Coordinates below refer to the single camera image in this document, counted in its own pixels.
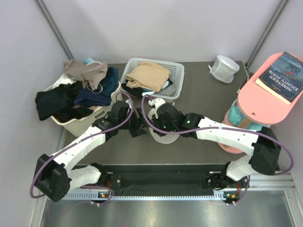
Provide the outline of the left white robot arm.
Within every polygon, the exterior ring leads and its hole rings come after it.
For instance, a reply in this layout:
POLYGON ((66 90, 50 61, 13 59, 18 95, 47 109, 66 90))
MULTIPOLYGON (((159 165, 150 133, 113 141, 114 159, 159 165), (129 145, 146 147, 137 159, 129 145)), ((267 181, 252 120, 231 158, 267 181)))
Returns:
POLYGON ((101 164, 75 166, 93 149, 106 143, 120 130, 131 136, 146 134, 141 107, 133 109, 128 102, 117 101, 105 117, 95 120, 88 129, 60 151, 40 156, 36 163, 32 185, 47 198, 58 202, 73 189, 88 185, 103 187, 107 184, 107 171, 101 164))

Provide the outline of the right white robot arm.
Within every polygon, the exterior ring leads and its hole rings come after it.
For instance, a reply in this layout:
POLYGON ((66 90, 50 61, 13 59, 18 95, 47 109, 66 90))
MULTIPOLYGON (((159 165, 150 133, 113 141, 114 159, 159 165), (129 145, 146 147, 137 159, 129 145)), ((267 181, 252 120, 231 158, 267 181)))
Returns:
POLYGON ((198 140, 209 140, 236 148, 245 156, 225 164, 218 176, 219 183, 234 186, 242 178, 253 175, 274 175, 281 147, 268 127, 243 130, 215 122, 196 113, 183 114, 161 98, 149 100, 150 123, 159 136, 181 135, 198 140))

